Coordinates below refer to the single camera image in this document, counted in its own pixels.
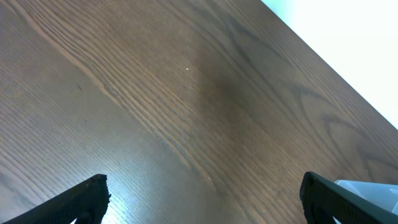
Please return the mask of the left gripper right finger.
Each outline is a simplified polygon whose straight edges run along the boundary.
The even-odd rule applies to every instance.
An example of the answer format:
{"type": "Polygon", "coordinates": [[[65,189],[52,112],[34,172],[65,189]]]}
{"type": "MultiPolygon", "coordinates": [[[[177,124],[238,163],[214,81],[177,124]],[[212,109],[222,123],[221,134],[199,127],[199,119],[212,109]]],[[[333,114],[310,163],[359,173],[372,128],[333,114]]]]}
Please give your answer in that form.
{"type": "Polygon", "coordinates": [[[396,214],[314,172],[304,174],[300,200],[308,223],[397,223],[396,214]]]}

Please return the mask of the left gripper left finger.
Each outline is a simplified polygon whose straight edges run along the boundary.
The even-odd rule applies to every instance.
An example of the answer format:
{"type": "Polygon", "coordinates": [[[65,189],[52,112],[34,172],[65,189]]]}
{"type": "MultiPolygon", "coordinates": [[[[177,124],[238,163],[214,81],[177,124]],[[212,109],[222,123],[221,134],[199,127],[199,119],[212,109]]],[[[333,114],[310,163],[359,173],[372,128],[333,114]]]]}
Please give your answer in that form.
{"type": "Polygon", "coordinates": [[[4,224],[101,224],[110,198],[107,176],[96,174],[4,224]]]}

